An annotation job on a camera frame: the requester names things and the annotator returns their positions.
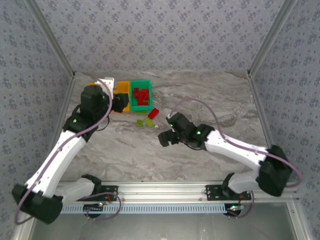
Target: blue patterned wall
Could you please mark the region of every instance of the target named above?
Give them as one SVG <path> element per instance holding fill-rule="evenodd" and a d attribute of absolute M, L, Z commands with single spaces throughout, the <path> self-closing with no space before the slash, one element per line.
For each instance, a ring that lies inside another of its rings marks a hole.
<path fill-rule="evenodd" d="M 283 0 L 36 0 L 72 68 L 246 70 Z"/>
<path fill-rule="evenodd" d="M 10 194 L 47 157 L 69 77 L 23 0 L 0 1 L 0 239 L 13 233 Z"/>
<path fill-rule="evenodd" d="M 254 77 L 275 143 L 303 173 L 302 204 L 320 239 L 320 2 L 298 0 Z"/>

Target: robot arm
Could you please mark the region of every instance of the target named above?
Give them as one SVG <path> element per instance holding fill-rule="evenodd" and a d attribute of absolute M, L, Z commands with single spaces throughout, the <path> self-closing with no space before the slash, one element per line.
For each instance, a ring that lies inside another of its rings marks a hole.
<path fill-rule="evenodd" d="M 264 154 L 235 147 L 226 142 L 215 128 L 206 124 L 195 126 L 179 112 L 166 119 L 172 129 L 159 134 L 158 139 L 163 147 L 167 147 L 169 142 L 172 145 L 183 143 L 194 150 L 205 150 L 225 155 L 252 169 L 245 173 L 228 174 L 222 184 L 225 196 L 258 189 L 272 196 L 281 196 L 292 173 L 290 167 Z M 278 146 L 273 145 L 268 149 L 229 136 L 226 136 L 226 138 L 240 146 L 251 148 L 254 151 L 270 153 L 287 160 L 284 152 Z"/>
<path fill-rule="evenodd" d="M 107 92 L 112 93 L 114 79 L 100 80 L 108 87 L 109 91 Z M 89 141 L 98 126 L 72 138 L 62 149 L 60 149 L 61 144 L 100 121 L 107 113 L 110 99 L 112 99 L 111 109 L 115 112 L 122 112 L 123 108 L 129 103 L 128 94 L 120 93 L 111 95 L 111 98 L 109 98 L 105 92 L 105 87 L 102 87 L 96 82 L 84 88 L 81 93 L 81 103 L 76 106 L 71 116 L 66 120 L 55 147 L 42 166 L 27 180 L 25 185 L 16 184 L 14 186 L 11 193 L 17 204 L 29 191 L 29 194 L 23 200 L 21 211 L 49 224 L 59 216 L 64 206 L 83 197 L 99 193 L 101 181 L 90 175 L 84 175 L 78 181 L 62 188 L 57 188 L 57 186 L 72 159 Z M 56 154 L 54 161 L 47 167 L 40 180 L 37 180 L 54 154 Z"/>

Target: lime green lego brick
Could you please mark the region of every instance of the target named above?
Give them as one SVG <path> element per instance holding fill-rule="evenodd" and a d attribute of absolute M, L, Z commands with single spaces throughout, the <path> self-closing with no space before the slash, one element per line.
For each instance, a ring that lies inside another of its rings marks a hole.
<path fill-rule="evenodd" d="M 137 115 L 147 115 L 147 111 L 135 111 L 134 113 Z"/>
<path fill-rule="evenodd" d="M 146 117 L 145 119 L 143 119 L 144 120 L 144 122 L 149 126 L 149 128 L 152 128 L 154 125 L 155 125 L 155 123 L 154 123 L 154 121 L 152 121 L 150 118 L 148 118 L 148 117 Z"/>
<path fill-rule="evenodd" d="M 138 119 L 135 123 L 135 125 L 137 125 L 138 127 L 142 127 L 142 125 L 144 124 L 144 121 Z"/>

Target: red lego brick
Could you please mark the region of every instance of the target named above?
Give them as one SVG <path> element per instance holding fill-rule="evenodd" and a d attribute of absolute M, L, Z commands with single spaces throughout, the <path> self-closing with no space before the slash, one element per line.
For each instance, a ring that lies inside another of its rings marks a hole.
<path fill-rule="evenodd" d="M 149 114 L 148 114 L 148 118 L 150 119 L 154 119 L 159 113 L 159 110 L 154 108 Z"/>
<path fill-rule="evenodd" d="M 149 89 L 147 89 L 147 88 L 141 89 L 141 91 L 140 91 L 140 96 L 141 96 L 142 98 L 144 98 L 145 100 L 149 100 L 149 98 L 150 98 L 150 96 L 149 96 Z"/>
<path fill-rule="evenodd" d="M 149 103 L 147 101 L 144 101 L 144 99 L 140 97 L 140 98 L 138 98 L 137 105 L 138 106 L 147 106 L 147 105 L 149 105 Z"/>
<path fill-rule="evenodd" d="M 135 98 L 135 99 L 138 99 L 139 95 L 140 95 L 140 93 L 139 93 L 139 88 L 138 88 L 138 87 L 135 87 L 135 88 L 133 89 L 133 96 L 134 96 L 134 98 Z"/>

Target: gray marble table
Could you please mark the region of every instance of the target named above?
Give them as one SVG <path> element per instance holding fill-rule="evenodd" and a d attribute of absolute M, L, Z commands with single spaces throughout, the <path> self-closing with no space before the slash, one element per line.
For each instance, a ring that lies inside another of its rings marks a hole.
<path fill-rule="evenodd" d="M 112 113 L 110 124 L 96 132 L 75 156 L 63 181 L 83 174 L 102 180 L 223 180 L 230 172 L 249 170 L 243 164 L 217 153 L 194 151 L 183 144 L 162 147 L 158 134 L 170 129 L 166 115 L 180 100 L 193 97 L 209 104 L 230 137 L 266 146 L 258 112 L 248 80 L 240 75 L 218 71 L 101 72 L 95 77 L 115 77 L 118 81 L 150 79 L 153 106 L 160 110 L 156 127 L 136 126 L 143 116 Z M 80 95 L 91 79 L 77 73 L 67 117 L 80 103 Z M 215 126 L 210 112 L 199 103 L 188 102 L 179 112 L 196 125 Z"/>

